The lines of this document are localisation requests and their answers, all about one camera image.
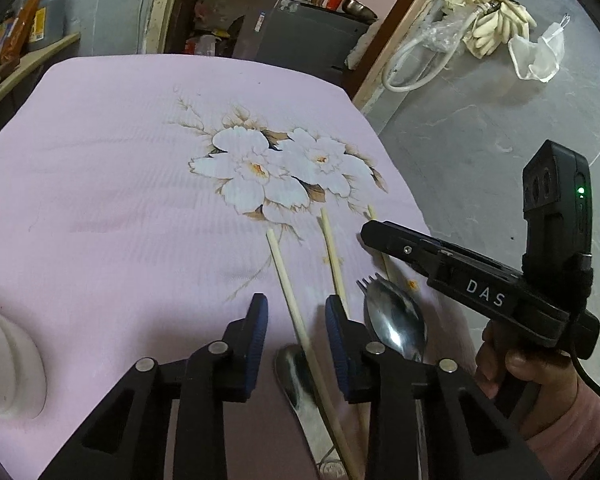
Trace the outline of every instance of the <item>human hand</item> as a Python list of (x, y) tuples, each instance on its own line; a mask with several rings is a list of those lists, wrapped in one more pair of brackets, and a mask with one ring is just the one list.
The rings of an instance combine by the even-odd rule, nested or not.
[(475, 357), (475, 380), (484, 394), (493, 399), (509, 371), (523, 381), (541, 385), (538, 400), (518, 428), (528, 439), (545, 430), (573, 406), (578, 395), (578, 375), (568, 356), (557, 350), (510, 348), (496, 351), (496, 334), (504, 327), (487, 323), (482, 332), (484, 343)]

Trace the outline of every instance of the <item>pink tablecloth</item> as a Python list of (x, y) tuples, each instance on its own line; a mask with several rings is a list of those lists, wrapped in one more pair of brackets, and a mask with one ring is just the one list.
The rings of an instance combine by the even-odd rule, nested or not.
[[(138, 358), (187, 357), (242, 317), (254, 292), (269, 298), (269, 332), (253, 397), (226, 406), (229, 476), (312, 478), (271, 368), (294, 332), (265, 232), (280, 238), (354, 440), (325, 345), (320, 307), (333, 283), (316, 217), (327, 206), (361, 319), (355, 280), (378, 262), (356, 238), (368, 204), (427, 231), (376, 134), (335, 86), (193, 56), (53, 67), (0, 133), (0, 312), (32, 336), (48, 381), (40, 416), (0, 420), (0, 460), (14, 480), (37, 478)], [(420, 291), (429, 359), (468, 365), (457, 305)]]

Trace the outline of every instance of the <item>floral print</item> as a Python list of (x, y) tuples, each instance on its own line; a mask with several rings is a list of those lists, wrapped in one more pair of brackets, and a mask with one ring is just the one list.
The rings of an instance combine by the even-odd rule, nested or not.
[(195, 136), (189, 171), (216, 179), (218, 193), (238, 214), (287, 226), (298, 235), (294, 220), (315, 215), (312, 206), (328, 195), (362, 214), (371, 189), (387, 191), (372, 161), (337, 139), (303, 128), (272, 131), (242, 107), (222, 118), (221, 130), (211, 130), (191, 105), (183, 99), (178, 105), (182, 115), (171, 124)]

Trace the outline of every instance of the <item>orange plastic cup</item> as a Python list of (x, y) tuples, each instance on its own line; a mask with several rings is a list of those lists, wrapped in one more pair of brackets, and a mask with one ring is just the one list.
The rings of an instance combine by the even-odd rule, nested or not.
[(338, 7), (342, 3), (343, 0), (327, 0), (327, 4), (325, 7), (329, 10), (338, 10)]

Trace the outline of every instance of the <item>white face mask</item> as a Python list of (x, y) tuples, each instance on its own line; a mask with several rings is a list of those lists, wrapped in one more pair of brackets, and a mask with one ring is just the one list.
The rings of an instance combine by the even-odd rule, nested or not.
[(552, 23), (537, 43), (521, 36), (509, 40), (509, 53), (520, 79), (536, 79), (546, 83), (558, 73), (564, 57), (563, 31), (570, 19), (565, 14), (560, 23)]

